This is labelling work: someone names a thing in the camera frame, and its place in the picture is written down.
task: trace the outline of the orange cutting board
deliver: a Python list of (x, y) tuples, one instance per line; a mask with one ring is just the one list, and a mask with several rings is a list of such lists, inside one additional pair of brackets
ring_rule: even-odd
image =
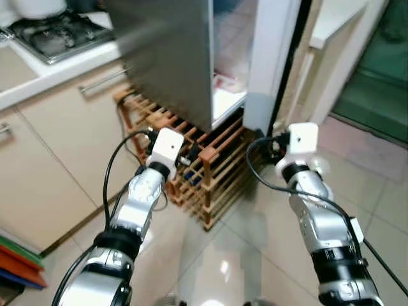
[(44, 271), (43, 266), (39, 266), (37, 263), (30, 261), (29, 259), (23, 257), (19, 253), (15, 252), (14, 250), (8, 249), (7, 247), (0, 245), (0, 252), (6, 253), (10, 255), (11, 257), (14, 257), (15, 259), (21, 261), (22, 263), (26, 264), (27, 266), (30, 266), (31, 268), (35, 269), (36, 271)]
[(0, 251), (0, 268), (22, 277), (23, 279), (27, 279), (28, 281), (37, 285), (47, 287), (47, 283), (37, 270), (25, 265), (21, 261), (2, 251)]

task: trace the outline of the cabinet door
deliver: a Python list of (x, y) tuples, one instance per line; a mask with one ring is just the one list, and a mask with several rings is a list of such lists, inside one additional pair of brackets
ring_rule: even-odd
[(20, 114), (0, 124), (0, 228), (43, 251), (96, 207)]
[[(109, 158), (122, 140), (113, 95), (129, 84), (118, 76), (81, 94), (122, 69), (111, 64), (21, 103), (18, 108), (97, 206)], [(138, 163), (121, 150), (113, 164), (108, 197), (135, 173)]]

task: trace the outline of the glass door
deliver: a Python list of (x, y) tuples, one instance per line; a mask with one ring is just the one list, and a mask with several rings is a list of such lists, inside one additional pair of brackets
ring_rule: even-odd
[(408, 0), (389, 2), (333, 114), (408, 143)]

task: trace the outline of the refrigerator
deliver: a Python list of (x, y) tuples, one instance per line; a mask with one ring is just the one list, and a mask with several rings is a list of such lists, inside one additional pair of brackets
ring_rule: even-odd
[(312, 0), (106, 0), (136, 92), (204, 131), (271, 130)]

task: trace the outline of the refrigerator door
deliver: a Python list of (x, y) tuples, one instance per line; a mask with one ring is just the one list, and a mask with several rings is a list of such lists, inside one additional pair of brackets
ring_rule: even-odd
[(211, 130), (213, 0), (105, 3), (136, 91)]
[(296, 49), (296, 46), (291, 47), (291, 42), (302, 1), (309, 5), (311, 2), (259, 0), (245, 99), (246, 128), (260, 129), (267, 134), (270, 123), (273, 123), (272, 113), (275, 107), (279, 107), (277, 96), (288, 54), (292, 48), (293, 56)]

